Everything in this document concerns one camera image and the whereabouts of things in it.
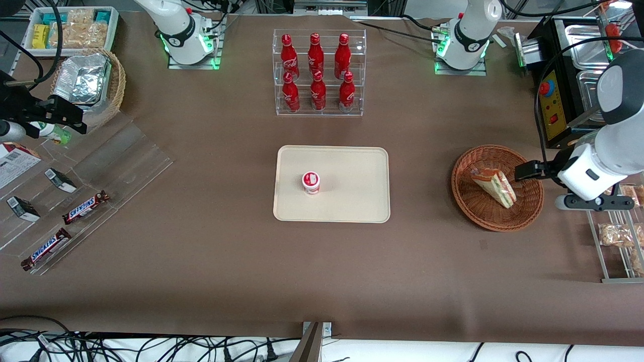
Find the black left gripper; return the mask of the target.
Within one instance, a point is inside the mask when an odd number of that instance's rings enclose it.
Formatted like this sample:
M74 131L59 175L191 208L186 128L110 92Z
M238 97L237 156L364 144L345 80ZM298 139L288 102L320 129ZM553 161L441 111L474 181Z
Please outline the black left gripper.
M557 176L563 168L563 162L560 160L550 161L529 161L517 165L514 169L514 179L516 183L527 179L551 179L559 180Z

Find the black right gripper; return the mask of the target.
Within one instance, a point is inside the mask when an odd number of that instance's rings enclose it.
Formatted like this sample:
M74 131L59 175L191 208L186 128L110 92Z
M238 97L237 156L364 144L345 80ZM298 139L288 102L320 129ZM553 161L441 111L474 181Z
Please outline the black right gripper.
M1 71L1 119L10 122L43 122L70 127L80 134L87 133L83 110L64 98L50 99L50 119L43 100L32 96L23 86L8 86L14 79Z

